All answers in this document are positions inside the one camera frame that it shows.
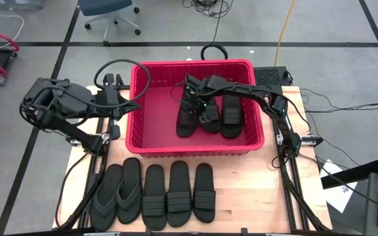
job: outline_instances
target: chair base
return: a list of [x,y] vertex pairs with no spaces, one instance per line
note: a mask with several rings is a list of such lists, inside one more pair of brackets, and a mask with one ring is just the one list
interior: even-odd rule
[[43,4],[40,0],[0,0],[1,9],[42,9]]
[[[134,8],[134,12],[135,13],[139,13],[139,8],[135,7]],[[126,22],[126,23],[128,23],[128,24],[130,24],[132,26],[134,26],[136,28],[135,29],[135,34],[136,35],[140,35],[141,34],[141,31],[139,30],[138,25],[135,24],[134,22],[126,19],[125,17],[120,16],[118,14],[118,11],[107,13],[107,14],[102,14],[102,15],[96,16],[94,18],[91,18],[90,20],[88,20],[88,21],[85,22],[84,27],[87,30],[89,30],[89,29],[91,29],[91,25],[90,25],[91,22],[96,22],[96,21],[104,20],[104,19],[107,19],[107,21],[108,21],[108,24],[106,26],[106,29],[104,30],[104,36],[103,36],[103,45],[104,46],[109,46],[108,33],[109,33],[110,26],[112,25],[112,23],[118,24],[118,20],[122,20],[122,21],[124,21],[124,22]]]

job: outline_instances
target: red plastic basket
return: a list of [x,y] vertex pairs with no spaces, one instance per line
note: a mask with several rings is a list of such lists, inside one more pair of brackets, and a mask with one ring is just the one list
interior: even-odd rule
[[[151,73],[151,84],[146,94],[136,102],[141,109],[128,116],[126,146],[128,150],[143,157],[181,157],[199,155],[241,155],[263,146],[264,135],[259,106],[256,102],[241,99],[244,111],[243,132],[233,139],[221,133],[210,134],[198,127],[188,138],[176,135],[176,121],[180,104],[171,98],[173,85],[183,81],[186,74],[198,79],[219,75],[229,81],[254,85],[253,66],[247,60],[200,60],[179,62],[144,62]],[[146,74],[138,66],[131,72],[133,98],[146,85]],[[182,87],[173,94],[181,98]],[[217,97],[217,104],[222,101]]]

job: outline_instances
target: black flip-flop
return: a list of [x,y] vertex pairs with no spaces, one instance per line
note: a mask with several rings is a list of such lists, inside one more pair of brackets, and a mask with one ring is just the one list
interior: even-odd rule
[[148,229],[156,231],[164,229],[167,223],[164,170],[159,165],[150,165],[145,174],[142,221]]
[[215,218],[213,169],[206,163],[199,164],[196,168],[194,214],[203,223],[211,223]]
[[123,179],[116,192],[119,222],[130,224],[138,218],[141,212],[141,199],[141,164],[137,158],[131,157],[123,162]]
[[222,96],[221,134],[225,138],[235,138],[243,130],[244,116],[239,97]]
[[218,133],[221,129],[221,119],[220,112],[215,101],[215,98],[212,98],[210,103],[206,105],[205,111],[203,114],[209,118],[209,122],[201,123],[201,127],[205,132]]
[[116,216],[116,190],[122,180],[123,168],[112,164],[104,174],[103,182],[98,187],[90,208],[90,223],[97,231],[106,231],[113,224]]
[[191,111],[194,111],[197,106],[199,106],[198,103],[189,97],[188,91],[184,88],[177,115],[177,136],[186,138],[195,133],[196,127],[198,127],[198,117]]
[[180,227],[187,223],[191,213],[189,168],[184,161],[175,161],[170,169],[167,221],[171,227]]

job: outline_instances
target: yellow cable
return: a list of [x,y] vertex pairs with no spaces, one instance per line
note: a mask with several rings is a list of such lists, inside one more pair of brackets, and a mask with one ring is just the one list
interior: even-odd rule
[[284,34],[285,28],[287,27],[289,16],[291,15],[291,10],[293,10],[295,0],[291,2],[291,6],[289,7],[287,17],[285,18],[285,22],[283,23],[283,28],[280,34],[280,39],[278,39],[278,46],[276,47],[276,55],[275,55],[275,62],[274,66],[276,66],[276,62],[278,61],[278,53],[280,52],[280,44],[282,40],[282,35]]

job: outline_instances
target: wooden work surface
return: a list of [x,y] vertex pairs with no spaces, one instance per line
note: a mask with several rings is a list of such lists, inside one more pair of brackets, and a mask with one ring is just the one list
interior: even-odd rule
[[[298,87],[283,87],[283,93],[292,100],[305,117],[303,102]],[[129,97],[129,91],[121,91],[123,97]],[[289,118],[294,131],[300,135],[308,134],[307,124],[300,118],[294,107],[289,105]],[[210,224],[201,223],[192,214],[189,222],[182,227],[166,226],[166,232],[197,231],[204,233],[237,233],[246,227],[250,233],[289,233],[287,210],[281,174],[271,166],[271,160],[277,156],[272,121],[261,113],[264,129],[264,146],[257,151],[250,151],[242,156],[216,157],[170,157],[142,158],[130,153],[125,147],[127,115],[120,121],[122,137],[110,144],[108,165],[123,164],[128,157],[137,157],[142,164],[142,182],[145,170],[152,164],[161,165],[165,171],[166,191],[169,185],[170,166],[174,161],[185,161],[189,166],[190,181],[193,188],[195,169],[200,163],[209,163],[213,167],[214,185],[217,192],[215,220]],[[85,132],[95,133],[97,119],[88,120],[80,128]],[[302,147],[300,153],[315,158],[312,147]],[[83,155],[81,146],[73,147],[68,169]],[[66,181],[62,203],[58,212],[59,220],[65,222],[83,197],[90,158],[77,165]],[[324,225],[331,228],[326,200],[316,163],[301,156],[297,158],[303,196],[313,212]],[[301,220],[297,202],[293,200],[297,228],[301,229]],[[146,227],[141,215],[131,224],[123,225],[116,220],[110,231],[144,232]]]

